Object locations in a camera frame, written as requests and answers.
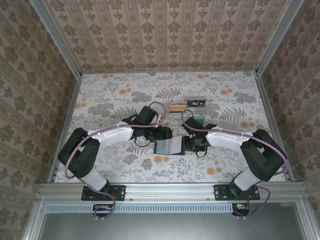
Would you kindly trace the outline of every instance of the patterned wallpaper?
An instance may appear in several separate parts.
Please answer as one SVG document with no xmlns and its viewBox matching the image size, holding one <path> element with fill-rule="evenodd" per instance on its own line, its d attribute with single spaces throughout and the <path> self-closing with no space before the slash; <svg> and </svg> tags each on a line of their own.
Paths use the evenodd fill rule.
<svg viewBox="0 0 320 240">
<path fill-rule="evenodd" d="M 295 177 L 320 219 L 320 1 L 305 0 L 263 73 Z"/>
<path fill-rule="evenodd" d="M 289 0 L 45 0 L 83 72 L 254 69 Z"/>
<path fill-rule="evenodd" d="M 0 0 L 0 239 L 47 181 L 75 79 L 28 0 Z"/>
</svg>

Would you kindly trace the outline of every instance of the floral tablecloth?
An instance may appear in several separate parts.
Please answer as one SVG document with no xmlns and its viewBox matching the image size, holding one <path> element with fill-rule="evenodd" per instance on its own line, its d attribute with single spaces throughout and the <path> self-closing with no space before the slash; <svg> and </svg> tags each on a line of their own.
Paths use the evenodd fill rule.
<svg viewBox="0 0 320 240">
<path fill-rule="evenodd" d="M 253 72 L 212 71 L 84 74 L 68 134 L 79 127 L 96 130 L 115 125 L 153 101 L 196 96 L 206 98 L 205 125 L 270 132 Z M 100 149 L 94 167 L 112 183 L 203 183 L 229 182 L 247 165 L 242 154 L 223 147 L 210 147 L 202 158 L 193 152 L 157 155 L 153 148 L 153 143 L 142 148 L 134 141 L 119 142 Z M 60 164 L 55 181 L 78 180 L 66 179 Z M 285 178 L 274 176 L 271 181 Z"/>
</svg>

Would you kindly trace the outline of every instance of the ventilation grille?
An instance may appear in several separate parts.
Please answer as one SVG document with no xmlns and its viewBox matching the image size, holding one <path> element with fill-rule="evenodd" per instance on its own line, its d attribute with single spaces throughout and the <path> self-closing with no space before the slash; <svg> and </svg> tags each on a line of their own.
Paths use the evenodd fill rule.
<svg viewBox="0 0 320 240">
<path fill-rule="evenodd" d="M 48 204 L 47 214 L 93 213 L 92 203 L 58 203 Z M 232 213 L 231 203 L 117 203 L 114 213 Z"/>
</svg>

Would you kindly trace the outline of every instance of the floral wallpaper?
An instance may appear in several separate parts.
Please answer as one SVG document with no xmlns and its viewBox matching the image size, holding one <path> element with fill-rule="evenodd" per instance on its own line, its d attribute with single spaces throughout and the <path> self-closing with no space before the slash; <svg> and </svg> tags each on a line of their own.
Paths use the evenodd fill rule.
<svg viewBox="0 0 320 240">
<path fill-rule="evenodd" d="M 113 126 L 123 118 L 138 113 L 153 101 L 167 104 L 171 100 L 204 96 L 204 124 L 216 124 L 239 132 L 270 132 L 255 77 L 251 71 L 150 72 L 83 74 L 80 93 L 68 134 Z M 161 106 L 152 106 L 159 113 Z M 169 114 L 163 122 L 173 136 L 188 135 L 178 118 Z M 143 138 L 137 140 L 143 146 Z M 223 147 L 210 147 L 205 157 L 193 152 L 185 155 L 159 155 L 154 144 L 138 147 L 134 141 L 123 141 L 99 149 L 95 168 L 112 183 L 203 183 L 229 182 L 247 163 L 242 154 Z M 73 182 L 60 164 L 56 182 Z M 283 175 L 272 181 L 285 181 Z"/>
<path fill-rule="evenodd" d="M 74 85 L 29 1 L 0 0 L 0 239 L 23 234 Z"/>
<path fill-rule="evenodd" d="M 320 220 L 320 1 L 303 2 L 262 77 L 295 177 Z"/>
<path fill-rule="evenodd" d="M 44 0 L 82 72 L 255 69 L 290 0 Z"/>
</svg>

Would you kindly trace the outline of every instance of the purple cable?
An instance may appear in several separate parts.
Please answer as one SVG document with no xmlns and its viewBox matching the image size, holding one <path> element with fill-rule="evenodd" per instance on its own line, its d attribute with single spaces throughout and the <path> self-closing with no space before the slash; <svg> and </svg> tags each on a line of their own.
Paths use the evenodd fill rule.
<svg viewBox="0 0 320 240">
<path fill-rule="evenodd" d="M 163 117 L 160 119 L 159 122 L 156 122 L 156 123 L 150 124 L 150 125 L 128 125 L 128 124 L 122 124 L 122 125 L 110 126 L 110 127 L 105 128 L 105 129 L 102 129 L 102 130 L 100 130 L 100 131 L 96 131 L 96 132 L 94 132 L 94 133 L 91 133 L 91 134 L 89 134 L 88 136 L 86 136 L 84 139 L 82 139 L 82 140 L 79 142 L 79 144 L 74 148 L 74 150 L 73 150 L 73 152 L 71 153 L 68 161 L 67 161 L 66 164 L 65 164 L 65 167 L 64 167 L 64 175 L 65 175 L 65 177 L 66 177 L 67 179 L 73 179 L 73 178 L 75 177 L 74 175 L 73 175 L 73 176 L 69 176 L 69 175 L 68 175 L 69 165 L 70 165 L 72 159 L 74 158 L 76 152 L 77 152 L 77 151 L 79 150 L 79 148 L 81 147 L 81 145 L 82 145 L 83 143 L 85 143 L 89 138 L 91 138 L 91 137 L 93 137 L 93 136 L 95 136 L 95 135 L 97 135 L 97 134 L 105 133 L 106 131 L 109 131 L 109 130 L 112 130 L 112 129 L 118 129 L 118 128 L 152 128 L 152 127 L 155 127 L 155 126 L 158 126 L 159 124 L 161 124 L 161 123 L 164 121 L 164 119 L 166 118 L 166 115 L 167 115 L 166 107 L 165 107 L 165 105 L 163 105 L 161 102 L 158 102 L 158 101 L 154 101 L 154 102 L 150 103 L 149 107 L 150 107 L 151 105 L 153 105 L 153 104 L 159 104 L 159 105 L 161 105 L 161 106 L 163 107 L 164 115 L 163 115 Z M 112 209 L 111 209 L 110 212 L 105 216 L 106 218 L 109 217 L 109 216 L 111 215 L 111 213 L 114 211 L 115 207 L 116 207 L 116 199 L 115 199 L 112 195 L 110 195 L 110 194 L 108 194 L 108 193 L 106 193 L 106 192 L 95 190 L 93 187 L 91 187 L 90 185 L 88 185 L 88 184 L 87 184 L 85 181 L 83 181 L 82 179 L 80 179 L 80 181 L 81 181 L 84 185 L 86 185 L 91 191 L 93 191 L 93 192 L 95 192 L 95 193 L 97 193 L 97 194 L 106 195 L 106 196 L 108 196 L 109 198 L 112 199 L 112 201 L 113 201 Z"/>
<path fill-rule="evenodd" d="M 192 114 L 192 117 L 194 117 L 194 113 L 190 110 L 190 109 L 186 109 L 182 112 L 181 114 L 181 120 L 183 122 L 183 124 L 188 128 L 188 129 L 191 129 L 193 131 L 196 131 L 196 132 L 220 132 L 220 133 L 225 133 L 225 134 L 231 134 L 231 135 L 235 135 L 235 136 L 239 136 L 239 137 L 246 137 L 246 138 L 250 138 L 250 139 L 253 139 L 269 148 L 271 148 L 273 151 L 275 151 L 284 161 L 284 164 L 285 164 L 285 167 L 284 167 L 284 170 L 280 171 L 280 172 L 277 172 L 276 174 L 274 174 L 274 176 L 276 175 L 279 175 L 279 174 L 283 174 L 283 173 L 286 173 L 288 171 L 288 166 L 289 166 L 289 162 L 287 160 L 287 158 L 278 150 L 276 149 L 274 146 L 272 146 L 271 144 L 257 138 L 257 137 L 254 137 L 254 136 L 251 136 L 251 135 L 248 135 L 248 134 L 243 134 L 243 133 L 239 133 L 239 132 L 234 132 L 234 131 L 229 131 L 229 130 L 223 130 L 223 129 L 196 129 L 196 128 L 193 128 L 191 126 L 188 126 L 186 123 L 185 123 L 185 120 L 184 120 L 184 113 L 185 112 L 190 112 Z M 249 217 L 252 217 L 254 216 L 255 214 L 257 214 L 268 202 L 268 200 L 270 199 L 270 196 L 271 196 L 271 192 L 269 189 L 265 188 L 265 187 L 262 187 L 262 186 L 259 186 L 258 184 L 261 183 L 262 181 L 259 181 L 257 182 L 255 185 L 260 188 L 260 189 L 263 189 L 265 191 L 268 192 L 268 196 L 266 197 L 264 203 L 262 204 L 262 206 L 257 210 L 255 211 L 254 213 L 252 214 L 249 214 L 247 216 L 245 216 L 246 218 L 249 218 Z"/>
</svg>

